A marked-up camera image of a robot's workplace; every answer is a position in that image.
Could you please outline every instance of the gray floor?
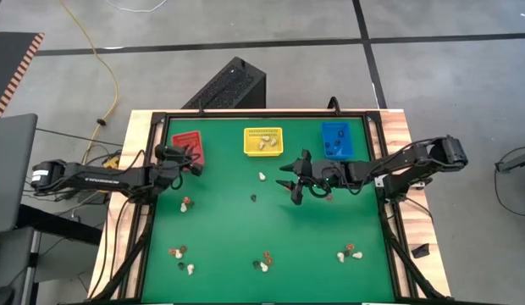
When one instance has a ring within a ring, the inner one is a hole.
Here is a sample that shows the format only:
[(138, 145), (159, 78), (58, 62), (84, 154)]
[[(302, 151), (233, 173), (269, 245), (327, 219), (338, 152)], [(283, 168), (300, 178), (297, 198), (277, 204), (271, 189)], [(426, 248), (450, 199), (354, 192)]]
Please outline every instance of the gray floor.
[[(121, 4), (149, 8), (158, 2)], [(525, 32), (520, 0), (361, 3), (371, 37)], [(98, 47), (360, 36), (348, 0), (169, 0), (151, 14), (97, 0), (67, 4)], [(88, 47), (55, 1), (3, 0), (0, 31), (45, 32), (43, 49)], [(388, 106), (406, 110), (413, 138), (457, 136), (470, 158), (462, 172), (437, 175), (427, 191), (452, 294), (525, 304), (525, 218), (501, 208), (493, 186), (494, 162), (525, 145), (525, 40), (374, 45), (373, 52)], [(323, 107), (332, 95), (342, 107), (377, 107), (360, 45), (110, 54), (103, 58), (118, 76), (120, 102), (99, 138), (122, 142), (132, 109), (181, 107), (234, 56), (268, 73), (269, 108)], [(107, 71), (92, 56), (37, 57), (5, 115), (33, 112), (42, 128), (90, 136), (112, 99)], [(31, 163), (79, 160), (85, 147), (39, 133)], [(525, 171), (499, 182), (502, 199), (525, 212)], [(75, 204), (26, 203), (54, 212)], [(104, 213), (79, 211), (89, 225), (102, 222)], [(42, 249), (56, 240), (43, 236)], [(76, 275), (91, 267), (96, 251), (64, 241), (50, 252), (37, 273), (49, 280), (39, 303), (81, 301), (85, 292)], [(90, 273), (81, 276), (86, 285)]]

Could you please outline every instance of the yellow basket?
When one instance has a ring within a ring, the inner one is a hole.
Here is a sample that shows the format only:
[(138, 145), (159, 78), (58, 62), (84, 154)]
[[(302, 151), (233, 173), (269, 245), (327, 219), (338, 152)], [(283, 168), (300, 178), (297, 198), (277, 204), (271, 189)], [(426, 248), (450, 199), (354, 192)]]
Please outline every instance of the yellow basket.
[[(264, 141), (263, 136), (269, 136), (269, 141)], [(270, 146), (272, 139), (277, 143)], [(259, 149), (259, 143), (264, 142), (264, 147)], [(279, 127), (245, 128), (244, 153), (249, 157), (276, 157), (283, 153), (283, 132)]]

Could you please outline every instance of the blue tray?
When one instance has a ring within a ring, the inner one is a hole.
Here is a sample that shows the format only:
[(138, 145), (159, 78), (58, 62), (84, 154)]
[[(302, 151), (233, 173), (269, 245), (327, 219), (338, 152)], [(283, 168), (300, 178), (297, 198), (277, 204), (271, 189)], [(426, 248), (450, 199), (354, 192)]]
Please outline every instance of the blue tray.
[(353, 156), (349, 123), (323, 123), (324, 157), (346, 159)]

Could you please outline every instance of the green tabletop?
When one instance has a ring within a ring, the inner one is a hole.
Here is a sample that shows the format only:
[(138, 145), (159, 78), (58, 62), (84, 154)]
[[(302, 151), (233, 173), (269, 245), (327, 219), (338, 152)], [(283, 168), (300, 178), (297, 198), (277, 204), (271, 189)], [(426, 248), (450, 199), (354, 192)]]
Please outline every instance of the green tabletop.
[[(333, 119), (172, 119), (174, 134), (199, 130), (205, 167), (200, 177), (184, 175), (178, 191), (157, 202), (143, 302), (391, 302), (384, 240), (373, 185), (358, 196), (333, 191), (317, 199), (305, 190), (296, 206), (275, 180), (295, 180), (279, 167), (309, 149), (323, 158), (321, 124)], [(361, 119), (348, 122), (355, 155), (369, 160)], [(250, 158), (243, 152), (247, 127), (281, 127), (285, 150), (279, 157)], [(263, 172), (267, 180), (259, 180)], [(256, 195), (253, 202), (250, 197)], [(183, 197), (195, 206), (180, 212)], [(362, 259), (336, 257), (348, 243)], [(170, 248), (187, 246), (178, 260)], [(267, 273), (253, 268), (270, 251)], [(194, 274), (178, 268), (194, 264)]]

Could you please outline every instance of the yellow cable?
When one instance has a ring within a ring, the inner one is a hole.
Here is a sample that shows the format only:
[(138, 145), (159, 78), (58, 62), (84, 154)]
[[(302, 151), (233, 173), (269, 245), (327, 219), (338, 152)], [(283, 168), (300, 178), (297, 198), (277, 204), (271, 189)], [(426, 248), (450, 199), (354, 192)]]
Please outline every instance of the yellow cable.
[[(80, 24), (80, 22), (76, 19), (75, 15), (70, 11), (69, 8), (67, 8), (67, 5), (65, 5), (65, 2), (64, 0), (59, 0), (59, 2), (61, 3), (61, 6), (63, 6), (63, 8), (65, 8), (65, 10), (67, 11), (67, 13), (69, 13), (70, 17), (75, 21), (75, 23), (78, 25), (78, 27), (80, 28), (80, 30), (82, 31), (82, 33), (84, 33), (84, 36), (86, 37), (87, 41), (90, 43), (90, 46), (91, 46), (91, 50), (93, 51), (93, 55), (95, 55), (95, 58), (97, 58), (98, 61), (100, 61), (105, 67), (107, 67), (107, 70), (108, 72), (110, 72), (110, 75), (112, 76), (112, 80), (113, 80), (113, 88), (114, 90), (116, 91), (116, 94), (115, 94), (115, 97), (113, 98), (113, 103), (112, 103), (112, 106), (110, 106), (110, 108), (108, 109), (108, 111), (102, 116), (102, 120), (106, 120), (106, 118), (113, 112), (113, 110), (116, 108), (116, 104), (118, 103), (118, 98), (119, 98), (119, 86), (118, 86), (118, 81), (116, 80), (116, 75), (113, 74), (112, 72), (112, 69), (110, 69), (110, 67), (107, 65), (107, 63), (104, 62), (104, 60), (102, 60), (99, 55), (97, 54), (97, 50), (95, 49), (95, 46), (93, 46), (93, 42), (91, 41), (91, 38), (89, 37), (89, 35), (87, 35), (86, 33), (86, 30), (84, 30), (84, 27), (82, 27), (82, 25)], [(87, 150), (86, 151), (89, 151), (89, 149), (91, 148), (91, 146), (93, 145), (93, 140), (95, 140), (95, 137), (97, 136), (97, 133), (99, 132), (99, 128), (101, 128), (101, 126), (99, 124), (97, 124), (97, 127), (95, 128), (95, 130), (93, 131), (93, 135), (91, 136), (91, 141), (89, 143), (89, 145), (87, 146)], [(84, 158), (82, 159), (82, 164), (85, 164), (86, 163), (86, 160), (87, 160), (87, 155), (89, 155), (89, 153), (86, 153), (86, 155), (84, 156)]]

